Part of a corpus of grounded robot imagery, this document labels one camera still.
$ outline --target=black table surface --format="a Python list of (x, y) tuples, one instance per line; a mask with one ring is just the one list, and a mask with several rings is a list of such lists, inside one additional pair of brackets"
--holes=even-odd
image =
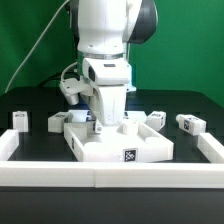
[[(47, 119), (70, 106), (58, 88), (20, 87), (0, 96), (0, 135), (12, 128), (12, 112), (28, 111), (29, 133), (11, 161), (77, 162), (63, 134), (48, 133)], [(160, 131), (174, 143), (172, 163), (208, 163), (197, 136), (180, 130), (178, 114), (207, 122), (206, 132), (224, 144), (224, 108), (192, 91), (138, 90), (127, 94), (127, 111), (166, 112)], [(224, 223), (223, 189), (0, 187), (2, 223)]]

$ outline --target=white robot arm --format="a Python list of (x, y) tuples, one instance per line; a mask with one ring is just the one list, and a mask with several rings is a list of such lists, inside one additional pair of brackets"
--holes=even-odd
[(154, 0), (71, 0), (70, 16), (80, 80), (62, 80), (60, 88), (70, 104), (80, 93), (102, 125), (118, 125), (131, 75), (123, 45), (143, 43), (155, 32)]

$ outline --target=green backdrop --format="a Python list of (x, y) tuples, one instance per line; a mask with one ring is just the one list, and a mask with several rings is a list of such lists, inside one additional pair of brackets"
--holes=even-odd
[[(193, 90), (224, 106), (224, 1), (155, 0), (159, 23), (131, 47), (138, 89)], [(0, 94), (63, 0), (0, 0)], [(60, 13), (12, 87), (35, 86), (74, 61), (69, 17)]]

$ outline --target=black sticker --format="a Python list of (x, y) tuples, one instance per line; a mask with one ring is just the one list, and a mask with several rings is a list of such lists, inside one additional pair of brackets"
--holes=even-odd
[(135, 162), (136, 161), (137, 150), (125, 150), (124, 151), (124, 161), (125, 162)]
[(16, 114), (15, 117), (25, 117), (24, 114)]
[(189, 129), (190, 129), (190, 121), (184, 120), (184, 129), (189, 131)]
[(72, 149), (74, 150), (75, 146), (74, 146), (74, 139), (72, 138)]
[(161, 117), (161, 114), (152, 114), (153, 117)]
[(57, 114), (57, 115), (55, 115), (55, 117), (60, 117), (60, 118), (64, 118), (64, 117), (66, 117), (66, 115), (62, 115), (62, 114)]

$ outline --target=white rectangular base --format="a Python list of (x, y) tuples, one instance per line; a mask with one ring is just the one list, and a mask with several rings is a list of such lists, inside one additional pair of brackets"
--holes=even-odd
[(0, 162), (0, 186), (224, 188), (222, 164)]

